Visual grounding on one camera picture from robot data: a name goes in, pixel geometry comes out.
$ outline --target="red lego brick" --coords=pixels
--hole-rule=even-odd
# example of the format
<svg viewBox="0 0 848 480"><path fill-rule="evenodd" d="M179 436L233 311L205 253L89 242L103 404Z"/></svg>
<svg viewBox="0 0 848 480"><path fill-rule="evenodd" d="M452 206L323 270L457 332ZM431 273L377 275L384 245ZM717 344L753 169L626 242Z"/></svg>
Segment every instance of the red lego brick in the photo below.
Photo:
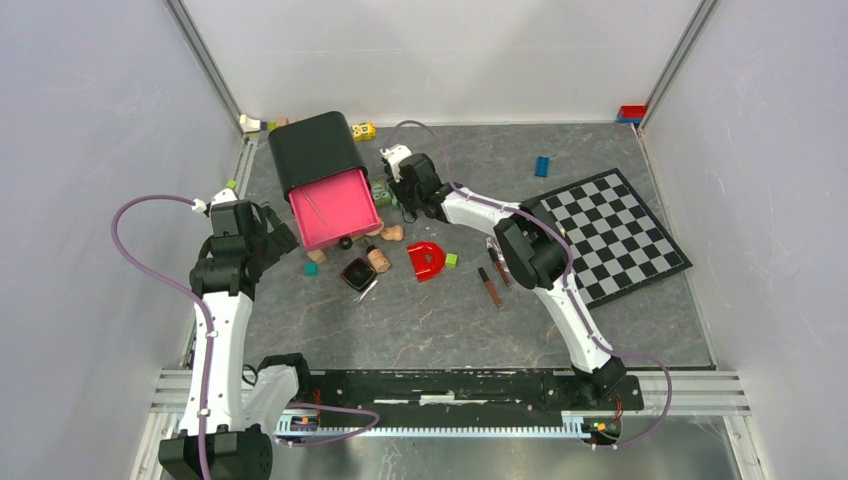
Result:
<svg viewBox="0 0 848 480"><path fill-rule="evenodd" d="M645 106L644 105L622 105L618 110L618 118L619 119L633 119L633 118L644 118L645 117Z"/></svg>

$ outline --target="white wall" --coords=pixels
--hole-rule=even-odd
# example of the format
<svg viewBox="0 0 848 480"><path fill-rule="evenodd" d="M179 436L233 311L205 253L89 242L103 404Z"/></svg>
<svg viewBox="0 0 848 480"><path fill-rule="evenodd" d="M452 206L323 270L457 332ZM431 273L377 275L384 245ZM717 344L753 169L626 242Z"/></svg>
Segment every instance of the white wall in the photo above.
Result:
<svg viewBox="0 0 848 480"><path fill-rule="evenodd" d="M722 2L647 147L776 479L848 469L848 10Z"/></svg>
<svg viewBox="0 0 848 480"><path fill-rule="evenodd" d="M393 123L611 120L697 0L186 0L241 109Z"/></svg>
<svg viewBox="0 0 848 480"><path fill-rule="evenodd" d="M127 478L191 304L109 222L142 194L211 195L238 137L158 1L3 2L0 59L0 477ZM207 222L138 208L128 247L187 281Z"/></svg>

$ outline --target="yellow toy block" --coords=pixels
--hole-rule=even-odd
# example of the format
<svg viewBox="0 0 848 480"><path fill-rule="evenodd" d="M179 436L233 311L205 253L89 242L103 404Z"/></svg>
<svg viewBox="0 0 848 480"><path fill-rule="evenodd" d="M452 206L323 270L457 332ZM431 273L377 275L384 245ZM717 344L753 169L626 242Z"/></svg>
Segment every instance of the yellow toy block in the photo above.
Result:
<svg viewBox="0 0 848 480"><path fill-rule="evenodd" d="M377 136L377 127L371 122L351 125L350 130L353 133L353 139L357 142L371 140Z"/></svg>

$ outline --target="checkerboard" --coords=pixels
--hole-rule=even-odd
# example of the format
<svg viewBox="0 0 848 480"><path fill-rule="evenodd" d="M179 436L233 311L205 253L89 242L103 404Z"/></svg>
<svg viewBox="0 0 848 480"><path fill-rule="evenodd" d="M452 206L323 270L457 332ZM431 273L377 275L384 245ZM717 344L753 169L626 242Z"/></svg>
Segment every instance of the checkerboard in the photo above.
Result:
<svg viewBox="0 0 848 480"><path fill-rule="evenodd" d="M565 229L589 308L692 266L618 169L539 199Z"/></svg>

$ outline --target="blue lego brick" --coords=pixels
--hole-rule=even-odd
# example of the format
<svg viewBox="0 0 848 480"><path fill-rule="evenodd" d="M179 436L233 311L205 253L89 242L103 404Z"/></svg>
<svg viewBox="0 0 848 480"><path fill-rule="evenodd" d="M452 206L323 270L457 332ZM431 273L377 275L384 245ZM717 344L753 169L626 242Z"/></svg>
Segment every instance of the blue lego brick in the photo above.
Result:
<svg viewBox="0 0 848 480"><path fill-rule="evenodd" d="M635 123L636 125L639 125L642 123L642 118L622 118L620 115L617 115L615 117L615 121L616 123Z"/></svg>
<svg viewBox="0 0 848 480"><path fill-rule="evenodd" d="M548 157L539 157L536 159L536 176L537 177L547 177L548 176L548 165L550 165L551 159Z"/></svg>
<svg viewBox="0 0 848 480"><path fill-rule="evenodd" d="M305 273L308 277L317 277L318 276L318 264L315 262L309 262L306 264L306 267L303 268L303 273Z"/></svg>

